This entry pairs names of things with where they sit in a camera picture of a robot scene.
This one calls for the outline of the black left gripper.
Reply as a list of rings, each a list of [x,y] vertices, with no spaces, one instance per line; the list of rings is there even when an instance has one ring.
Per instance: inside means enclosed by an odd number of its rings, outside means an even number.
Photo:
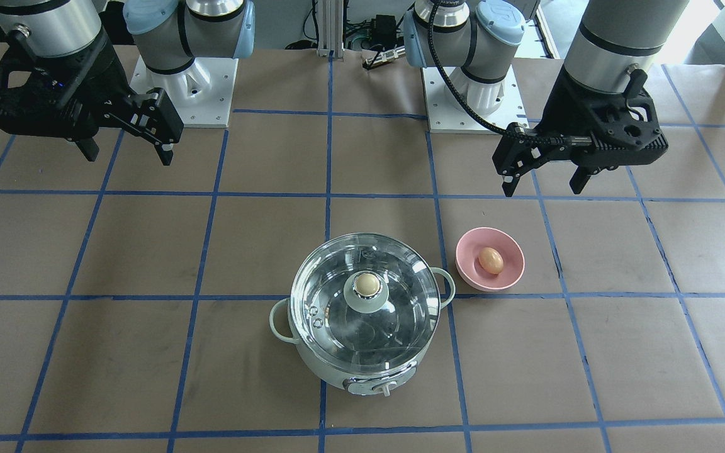
[[[624,77],[619,92],[604,94],[560,70],[540,123],[501,138],[495,149],[492,160],[503,176],[505,197],[514,195],[516,177],[548,162],[576,164],[569,185],[579,195],[595,169],[648,165],[667,152],[653,98],[644,88],[647,72],[635,68]]]

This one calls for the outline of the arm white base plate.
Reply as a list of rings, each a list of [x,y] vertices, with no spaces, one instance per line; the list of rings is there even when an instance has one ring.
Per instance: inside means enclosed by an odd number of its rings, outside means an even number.
[[[459,68],[445,68],[458,92],[471,108],[494,126],[506,129],[510,123],[527,127],[527,115],[514,68],[497,85],[469,81]],[[435,68],[421,69],[429,131],[447,134],[487,134],[493,132],[467,114],[454,99]]]
[[[178,74],[156,74],[139,58],[130,87],[146,92],[161,87],[169,95],[186,128],[227,129],[239,61],[198,58]]]

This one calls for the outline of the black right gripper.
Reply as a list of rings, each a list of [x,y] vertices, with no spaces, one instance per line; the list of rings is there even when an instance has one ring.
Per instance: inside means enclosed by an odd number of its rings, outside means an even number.
[[[156,144],[163,166],[170,166],[183,121],[161,89],[139,94],[126,79],[104,29],[76,52],[40,57],[29,49],[32,35],[8,33],[0,59],[0,129],[9,134],[76,141],[88,162],[100,148],[93,137],[101,127],[123,129]]]

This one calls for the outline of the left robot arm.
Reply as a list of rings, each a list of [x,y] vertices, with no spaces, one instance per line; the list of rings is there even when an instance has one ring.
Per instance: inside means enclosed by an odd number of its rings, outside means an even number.
[[[648,165],[668,149],[648,69],[685,1],[590,1],[552,86],[540,123],[502,127],[497,111],[524,36],[523,14],[506,1],[415,1],[402,22],[408,63],[434,69],[458,111],[500,135],[492,162],[512,197],[520,179],[550,162],[576,166],[578,194],[593,175]]]

